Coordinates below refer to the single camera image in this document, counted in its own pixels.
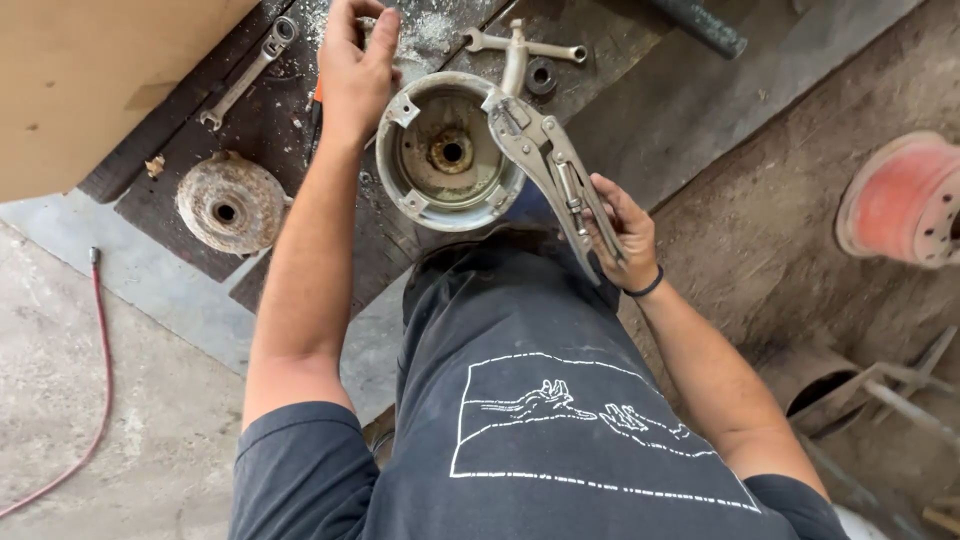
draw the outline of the dirt floor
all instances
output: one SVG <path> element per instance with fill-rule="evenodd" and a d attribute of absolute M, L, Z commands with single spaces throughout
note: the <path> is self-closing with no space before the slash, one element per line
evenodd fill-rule
<path fill-rule="evenodd" d="M 960 268 L 850 258 L 832 234 L 844 189 L 877 148 L 920 129 L 960 142 L 958 27 L 960 3 L 930 0 L 655 212 L 669 280 L 754 364 L 811 339 L 861 366 L 915 361 L 960 325 Z M 633 303 L 621 319 L 659 365 Z M 960 342 L 934 375 L 960 381 Z M 913 402 L 960 428 L 956 402 L 928 392 Z M 957 455 L 896 414 L 879 428 L 861 418 L 820 447 L 915 527 L 934 497 L 960 495 Z M 823 476 L 838 503 L 868 513 Z"/>

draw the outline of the black nut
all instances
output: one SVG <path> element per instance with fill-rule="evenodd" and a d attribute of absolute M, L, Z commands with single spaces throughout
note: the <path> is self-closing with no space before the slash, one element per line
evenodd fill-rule
<path fill-rule="evenodd" d="M 553 61 L 537 57 L 527 64 L 527 89 L 538 96 L 549 93 L 557 87 L 557 69 Z"/>

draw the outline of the person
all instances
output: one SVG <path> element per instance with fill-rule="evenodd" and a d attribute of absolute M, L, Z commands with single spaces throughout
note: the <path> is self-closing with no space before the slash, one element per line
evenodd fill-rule
<path fill-rule="evenodd" d="M 378 19 L 366 51 L 359 16 Z M 629 257 L 619 267 L 598 248 L 601 287 L 540 231 L 497 229 L 417 265 L 393 456 L 378 469 L 339 358 L 359 160 L 399 24 L 374 0 L 330 6 L 323 135 L 260 302 L 229 538 L 845 538 L 769 391 L 662 276 L 650 217 L 599 175 Z M 703 438 L 620 326 L 620 289 Z"/>

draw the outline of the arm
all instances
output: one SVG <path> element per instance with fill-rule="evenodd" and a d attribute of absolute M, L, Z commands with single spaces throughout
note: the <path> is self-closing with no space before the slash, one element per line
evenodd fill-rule
<path fill-rule="evenodd" d="M 601 246 L 607 277 L 639 291 L 657 277 L 654 222 L 616 184 L 600 175 L 593 185 L 606 198 L 618 237 L 628 254 L 617 266 Z M 591 234 L 598 234 L 589 224 Z M 750 364 L 723 335 L 666 281 L 637 298 L 660 349 L 663 364 L 690 414 L 717 453 L 741 479 L 778 474 L 797 479 L 827 497 L 813 465 L 773 395 Z"/>
<path fill-rule="evenodd" d="M 368 52 L 356 17 L 379 17 Z M 349 320 L 356 178 L 363 144 L 390 98 L 399 15 L 375 0 L 333 2 L 318 53 L 324 129 L 317 155 L 274 248 L 257 312 L 247 373 L 244 428 L 308 401 L 353 410 L 340 384 Z"/>

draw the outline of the dark gray t-shirt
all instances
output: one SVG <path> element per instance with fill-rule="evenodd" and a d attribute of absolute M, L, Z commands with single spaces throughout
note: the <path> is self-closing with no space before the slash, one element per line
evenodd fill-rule
<path fill-rule="evenodd" d="M 243 433 L 230 539 L 846 538 L 811 488 L 740 481 L 677 419 L 609 288 L 515 244 L 451 248 L 408 285 L 382 472 L 339 405 Z"/>

